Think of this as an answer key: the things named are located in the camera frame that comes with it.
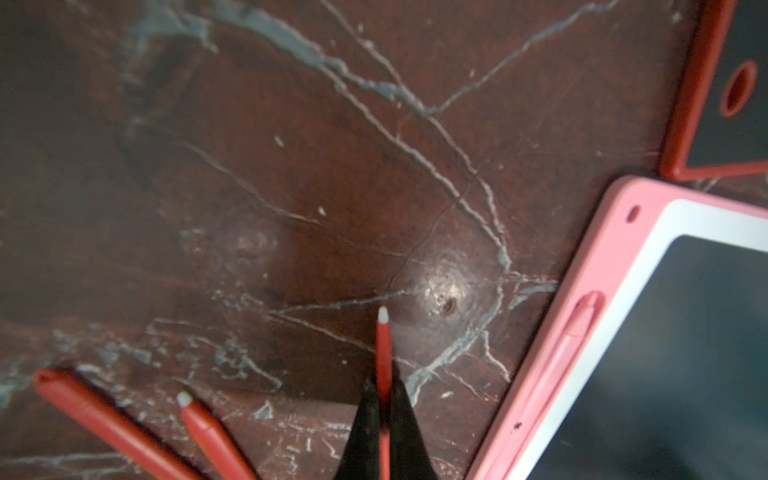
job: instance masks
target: tablet hole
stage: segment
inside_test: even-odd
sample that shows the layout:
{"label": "tablet hole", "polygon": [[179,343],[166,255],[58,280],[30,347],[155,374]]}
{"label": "tablet hole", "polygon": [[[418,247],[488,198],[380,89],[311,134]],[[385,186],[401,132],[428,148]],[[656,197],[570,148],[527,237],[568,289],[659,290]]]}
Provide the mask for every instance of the tablet hole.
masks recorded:
{"label": "tablet hole", "polygon": [[720,99],[720,114],[731,118],[739,113],[750,99],[757,81],[757,63],[747,60],[731,76]]}
{"label": "tablet hole", "polygon": [[639,216],[640,205],[635,205],[631,210],[629,210],[629,214],[627,215],[627,223],[634,223],[634,221],[637,220]]}

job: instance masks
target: table surface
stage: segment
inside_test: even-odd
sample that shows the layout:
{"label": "table surface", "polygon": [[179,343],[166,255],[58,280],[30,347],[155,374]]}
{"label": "table surface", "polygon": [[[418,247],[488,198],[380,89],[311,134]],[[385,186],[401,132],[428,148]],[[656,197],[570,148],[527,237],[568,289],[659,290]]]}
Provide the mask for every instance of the table surface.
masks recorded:
{"label": "table surface", "polygon": [[699,5],[0,10],[2,476],[146,476],[35,395],[53,365],[211,478],[182,388],[263,480],[332,478],[384,304],[458,479],[606,186],[653,174]]}

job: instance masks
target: black screen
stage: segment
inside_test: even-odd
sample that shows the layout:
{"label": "black screen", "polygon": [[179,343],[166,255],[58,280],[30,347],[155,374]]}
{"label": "black screen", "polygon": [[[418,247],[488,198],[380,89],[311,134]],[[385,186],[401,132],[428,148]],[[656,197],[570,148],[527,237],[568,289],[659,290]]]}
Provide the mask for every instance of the black screen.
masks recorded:
{"label": "black screen", "polygon": [[[768,60],[766,21],[768,2],[739,0],[690,146],[688,167],[768,160],[768,85],[763,71]],[[720,98],[731,76],[747,59],[758,64],[755,88],[744,109],[732,118],[725,118],[720,114]]]}
{"label": "black screen", "polygon": [[768,478],[768,253],[676,239],[529,478]]}

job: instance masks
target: stylus tip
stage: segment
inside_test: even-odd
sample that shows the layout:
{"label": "stylus tip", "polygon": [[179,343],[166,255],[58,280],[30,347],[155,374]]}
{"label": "stylus tip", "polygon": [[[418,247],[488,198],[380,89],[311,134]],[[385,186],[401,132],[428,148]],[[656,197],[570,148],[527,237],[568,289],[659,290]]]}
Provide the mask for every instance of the stylus tip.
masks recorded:
{"label": "stylus tip", "polygon": [[181,408],[184,408],[188,407],[193,402],[193,399],[192,395],[182,390],[178,395],[176,395],[176,401],[179,403]]}
{"label": "stylus tip", "polygon": [[379,323],[382,325],[389,323],[389,310],[383,305],[379,307]]}

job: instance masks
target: tablet screen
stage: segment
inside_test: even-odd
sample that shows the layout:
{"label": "tablet screen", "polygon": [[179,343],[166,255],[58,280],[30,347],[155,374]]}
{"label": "tablet screen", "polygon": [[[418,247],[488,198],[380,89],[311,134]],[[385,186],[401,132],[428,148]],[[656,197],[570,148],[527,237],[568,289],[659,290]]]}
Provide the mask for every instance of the tablet screen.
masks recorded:
{"label": "tablet screen", "polygon": [[529,478],[768,478],[768,253],[677,238]]}

